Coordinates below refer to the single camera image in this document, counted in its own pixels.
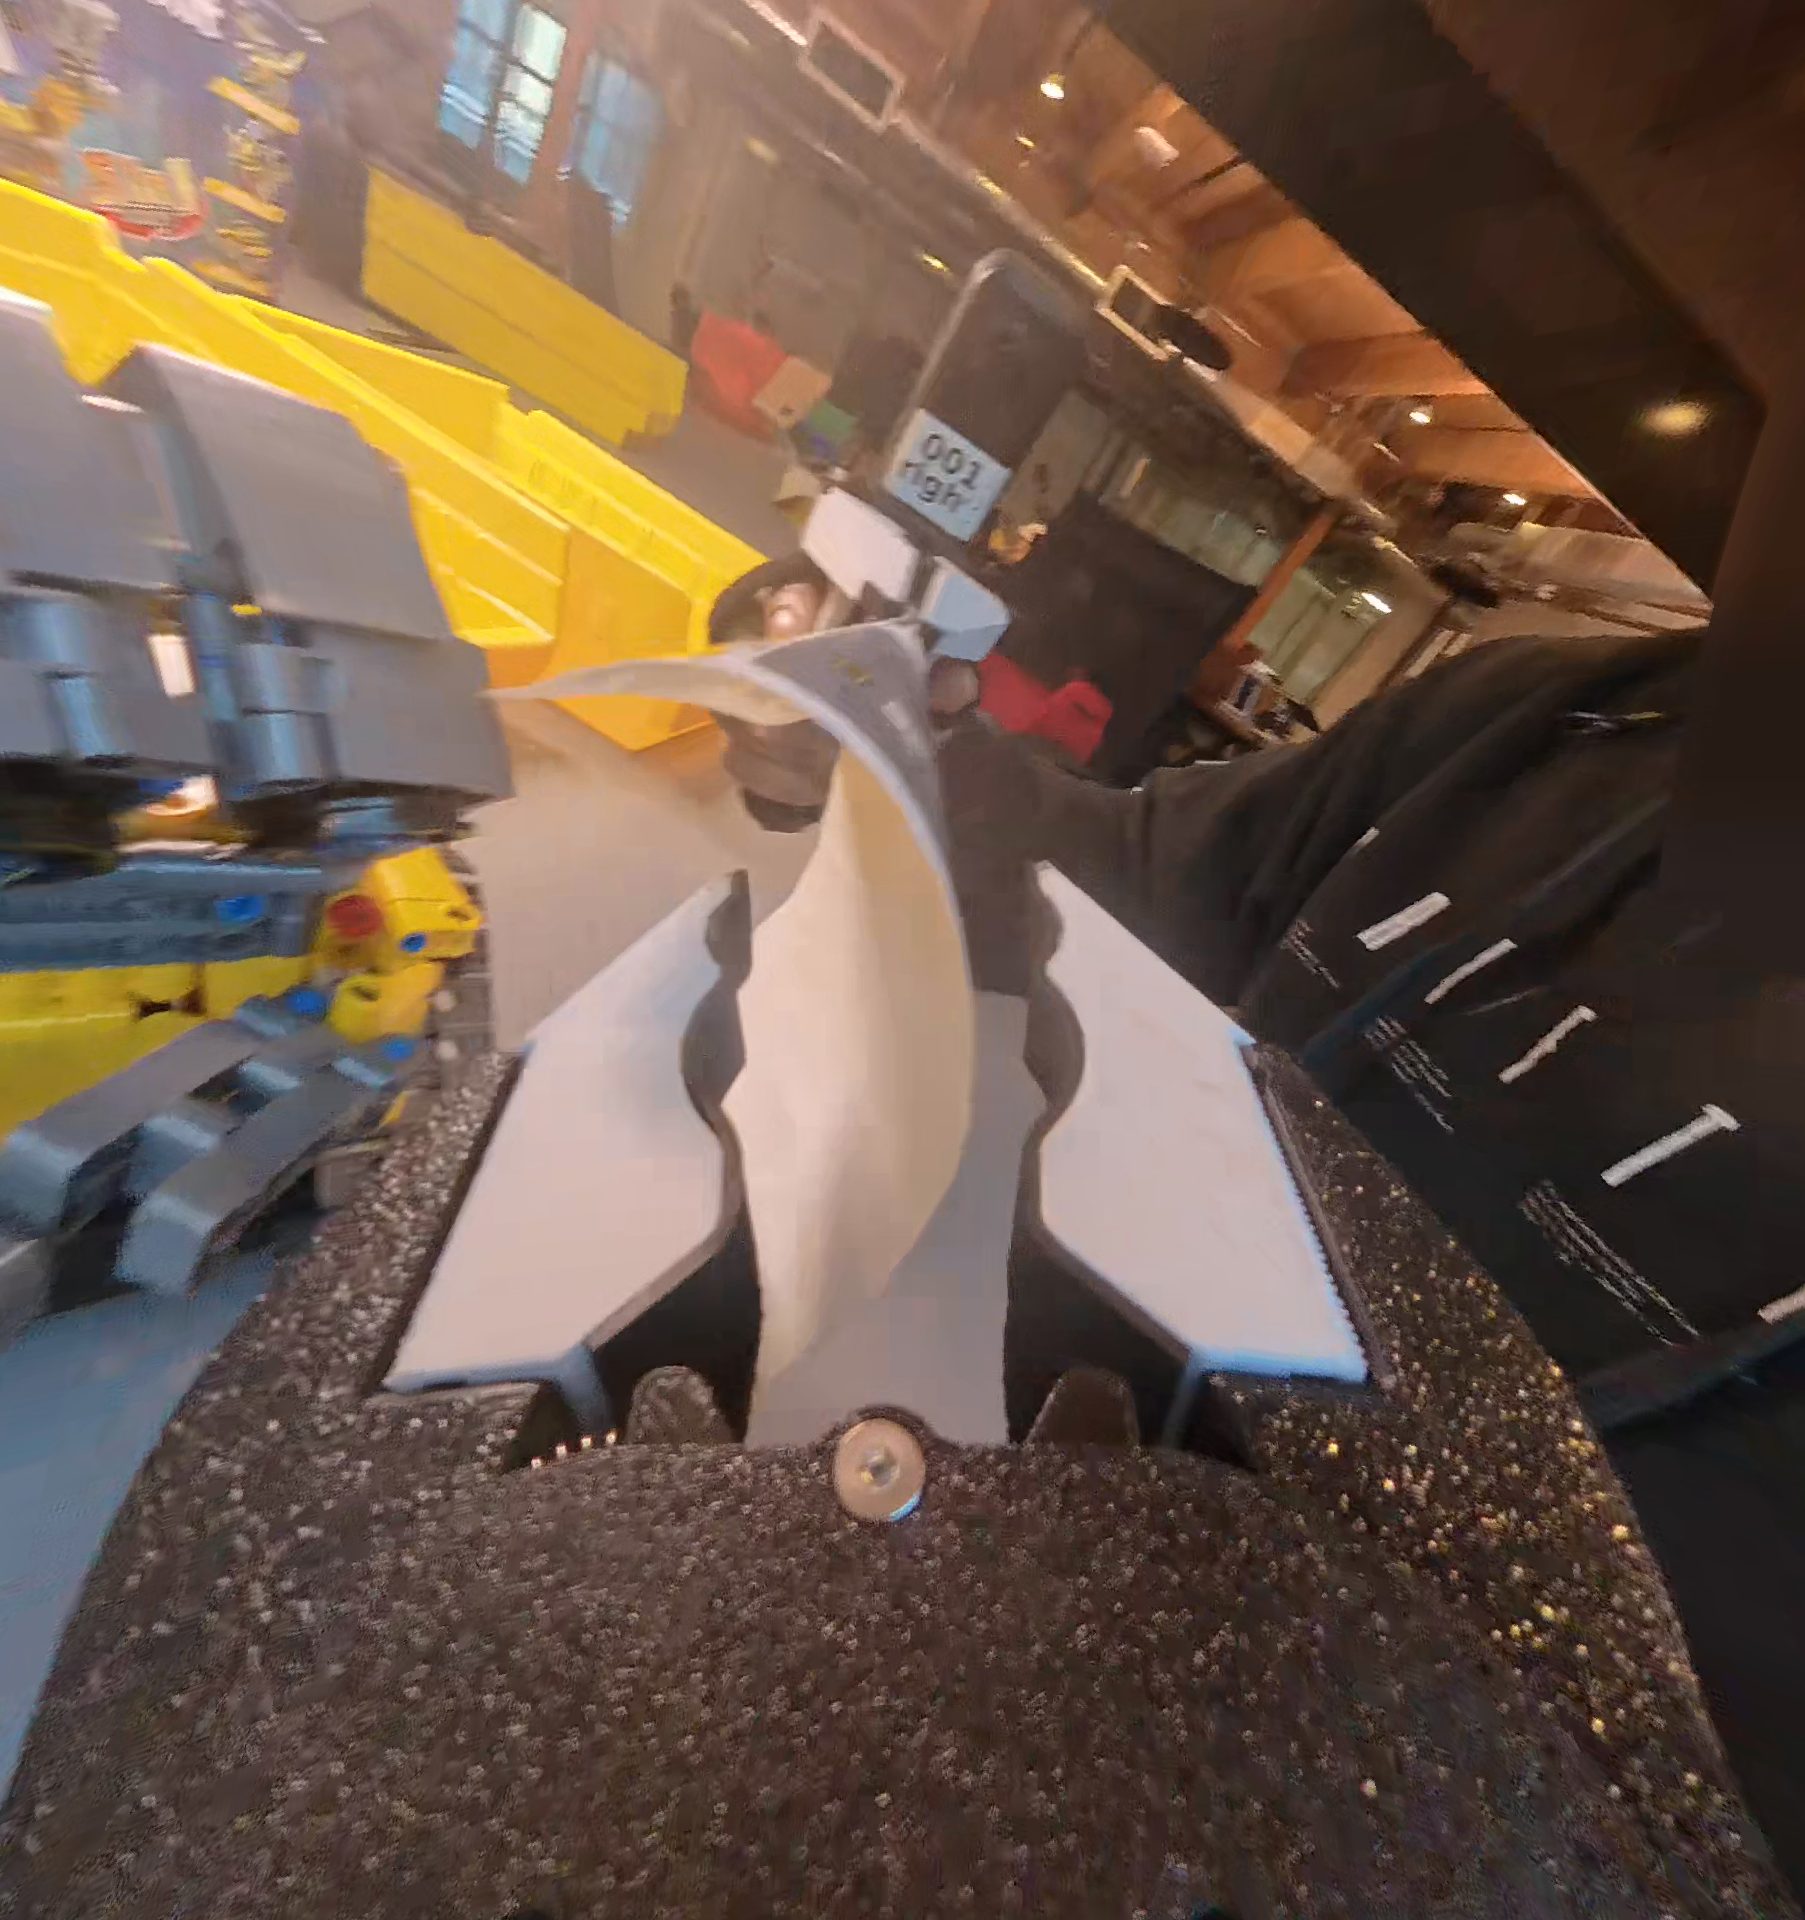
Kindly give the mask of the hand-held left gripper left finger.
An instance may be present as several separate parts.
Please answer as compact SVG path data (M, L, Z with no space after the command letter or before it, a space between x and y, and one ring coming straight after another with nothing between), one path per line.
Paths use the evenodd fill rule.
M722 1112L746 877L713 881L534 1028L385 1386L540 1385L626 1419L683 1365L749 1415L759 1267Z

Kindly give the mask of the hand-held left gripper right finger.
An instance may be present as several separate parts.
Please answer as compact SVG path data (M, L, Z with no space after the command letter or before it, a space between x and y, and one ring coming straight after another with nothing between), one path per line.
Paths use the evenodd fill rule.
M1056 867L1031 882L1014 1426L1105 1372L1140 1426L1220 1378L1370 1389L1346 1261L1252 1038Z

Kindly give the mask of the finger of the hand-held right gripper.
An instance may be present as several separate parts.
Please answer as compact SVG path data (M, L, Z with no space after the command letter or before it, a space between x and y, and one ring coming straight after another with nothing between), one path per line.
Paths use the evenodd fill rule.
M1009 631L1013 611L986 584L946 558L917 558L909 628L927 661L982 661Z
M822 492L809 504L800 548L822 577L825 609L917 607L922 548L890 514L851 492Z

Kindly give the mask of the yellow grey sticker sheet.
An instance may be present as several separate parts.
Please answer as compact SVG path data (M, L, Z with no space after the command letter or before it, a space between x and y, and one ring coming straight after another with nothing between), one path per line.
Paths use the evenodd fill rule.
M890 617L507 691L699 706L762 828L817 823L793 887L755 928L739 1003L746 1061L726 1101L764 1298L756 1386L772 1407L820 1398L802 1377L888 1292L972 1126L977 1005L935 672L922 628Z

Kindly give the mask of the yellow grey brick robot model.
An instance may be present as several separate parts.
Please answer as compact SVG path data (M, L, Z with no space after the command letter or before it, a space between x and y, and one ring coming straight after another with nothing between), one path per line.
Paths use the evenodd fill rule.
M155 345L81 382L0 288L0 1344L190 1294L381 1159L507 793L352 420Z

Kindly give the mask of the grey desk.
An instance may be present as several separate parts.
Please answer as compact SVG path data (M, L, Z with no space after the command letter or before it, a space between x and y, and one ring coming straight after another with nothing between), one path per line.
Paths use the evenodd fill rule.
M517 1046L634 937L713 877L775 850L722 774L720 732L643 755L550 705L507 705L516 798L462 853L492 933L492 1032ZM256 1254L178 1303L123 1292L34 1321L0 1351L0 1804L37 1694L121 1499L207 1355L270 1285Z

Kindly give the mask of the yellow plastic bin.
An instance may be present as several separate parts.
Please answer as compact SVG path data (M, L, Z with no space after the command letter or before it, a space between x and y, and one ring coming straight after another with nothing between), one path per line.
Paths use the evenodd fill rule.
M81 379L110 372L135 347L163 347L331 409L373 445L420 433L482 456L511 407L494 379L222 294L172 261L123 253L98 213L6 179L0 288L50 308Z
M165 261L121 267L119 286L161 345L336 412L403 472L437 594L494 688L699 653L717 594L762 561L483 372L222 294Z
M366 171L366 300L599 442L676 430L686 362L410 183Z

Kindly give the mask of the window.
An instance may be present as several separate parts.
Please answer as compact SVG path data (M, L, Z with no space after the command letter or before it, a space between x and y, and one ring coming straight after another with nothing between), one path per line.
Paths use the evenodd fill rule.
M437 133L482 203L548 236L570 189L628 225L666 123L654 2L458 2Z

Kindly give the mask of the colourful toy set box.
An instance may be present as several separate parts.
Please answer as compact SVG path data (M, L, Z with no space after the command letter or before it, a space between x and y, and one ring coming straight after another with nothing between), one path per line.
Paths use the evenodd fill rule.
M274 2L0 2L0 179L274 301L315 47Z

